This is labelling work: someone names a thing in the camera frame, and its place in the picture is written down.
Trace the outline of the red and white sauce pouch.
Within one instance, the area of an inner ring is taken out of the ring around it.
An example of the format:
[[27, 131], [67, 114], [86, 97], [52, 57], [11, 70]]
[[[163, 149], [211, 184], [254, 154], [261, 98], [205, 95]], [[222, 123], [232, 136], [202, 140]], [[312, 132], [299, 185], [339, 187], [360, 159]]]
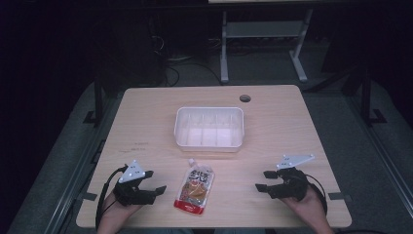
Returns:
[[183, 212], [202, 215], [215, 173], [209, 165], [198, 164], [194, 159], [189, 159], [188, 163], [190, 168], [185, 174], [173, 205]]

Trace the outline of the white plastic container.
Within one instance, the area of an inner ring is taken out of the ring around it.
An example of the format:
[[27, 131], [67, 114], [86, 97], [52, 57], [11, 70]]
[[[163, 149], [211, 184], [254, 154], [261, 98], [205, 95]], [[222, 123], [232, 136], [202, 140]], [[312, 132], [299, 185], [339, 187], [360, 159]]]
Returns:
[[173, 134], [182, 151], [237, 152], [244, 142], [244, 112], [238, 107], [181, 107]]

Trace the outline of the black metal stand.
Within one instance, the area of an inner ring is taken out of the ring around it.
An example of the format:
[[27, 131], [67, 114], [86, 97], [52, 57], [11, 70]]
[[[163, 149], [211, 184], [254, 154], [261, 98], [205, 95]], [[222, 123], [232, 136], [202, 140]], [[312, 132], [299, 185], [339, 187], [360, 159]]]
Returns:
[[94, 81], [94, 111], [89, 111], [84, 119], [84, 123], [93, 124], [97, 127], [103, 116], [103, 90], [98, 80]]
[[368, 127], [371, 127], [373, 124], [384, 124], [387, 122], [379, 109], [371, 108], [371, 78], [367, 67], [364, 68], [361, 78], [360, 117]]

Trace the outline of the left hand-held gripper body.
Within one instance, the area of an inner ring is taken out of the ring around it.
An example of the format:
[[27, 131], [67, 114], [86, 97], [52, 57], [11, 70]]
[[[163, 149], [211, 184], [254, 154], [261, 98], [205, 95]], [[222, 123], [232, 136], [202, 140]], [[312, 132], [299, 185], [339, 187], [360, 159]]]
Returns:
[[140, 183], [147, 178], [145, 172], [136, 160], [133, 160], [118, 179], [113, 193], [116, 200], [123, 206], [153, 205], [156, 199], [155, 191], [141, 190]]

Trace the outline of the person's right hand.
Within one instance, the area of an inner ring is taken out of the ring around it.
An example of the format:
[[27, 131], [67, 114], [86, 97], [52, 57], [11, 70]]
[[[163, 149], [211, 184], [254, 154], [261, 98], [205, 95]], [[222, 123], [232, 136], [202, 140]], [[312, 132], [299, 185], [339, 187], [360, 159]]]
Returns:
[[310, 186], [307, 187], [306, 196], [301, 201], [294, 198], [282, 198], [282, 202], [308, 226], [314, 222], [327, 222], [321, 201]]

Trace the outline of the white metal table frame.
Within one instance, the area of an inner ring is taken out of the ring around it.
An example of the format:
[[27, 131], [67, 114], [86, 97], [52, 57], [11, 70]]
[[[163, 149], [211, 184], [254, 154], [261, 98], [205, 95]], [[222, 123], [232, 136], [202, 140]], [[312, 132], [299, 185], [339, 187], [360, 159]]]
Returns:
[[302, 20], [281, 21], [227, 21], [227, 13], [222, 15], [221, 26], [221, 54], [220, 54], [220, 81], [229, 82], [227, 62], [227, 40], [237, 38], [282, 38], [292, 37], [297, 39], [296, 46], [289, 52], [291, 62], [300, 82], [308, 81], [307, 75], [300, 61], [300, 53], [303, 47], [307, 31], [310, 26], [313, 10], [306, 11]]

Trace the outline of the person's left hand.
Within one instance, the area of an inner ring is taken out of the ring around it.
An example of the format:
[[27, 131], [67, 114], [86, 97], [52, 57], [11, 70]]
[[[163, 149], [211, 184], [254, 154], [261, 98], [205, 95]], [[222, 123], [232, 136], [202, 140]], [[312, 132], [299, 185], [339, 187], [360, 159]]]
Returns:
[[115, 195], [113, 193], [110, 193], [104, 200], [104, 212], [101, 222], [111, 225], [123, 225], [133, 214], [135, 214], [141, 208], [141, 205], [123, 206], [116, 201]]

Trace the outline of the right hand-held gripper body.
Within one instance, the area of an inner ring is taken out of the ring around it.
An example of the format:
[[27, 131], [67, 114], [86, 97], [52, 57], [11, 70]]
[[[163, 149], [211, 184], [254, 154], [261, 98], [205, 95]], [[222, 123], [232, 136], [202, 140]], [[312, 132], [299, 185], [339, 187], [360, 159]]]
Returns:
[[302, 200], [307, 193], [309, 181], [306, 175], [297, 169], [297, 166], [313, 160], [315, 156], [309, 155], [283, 155], [281, 161], [276, 164], [278, 178], [282, 184], [267, 187], [267, 193], [272, 199], [295, 198]]

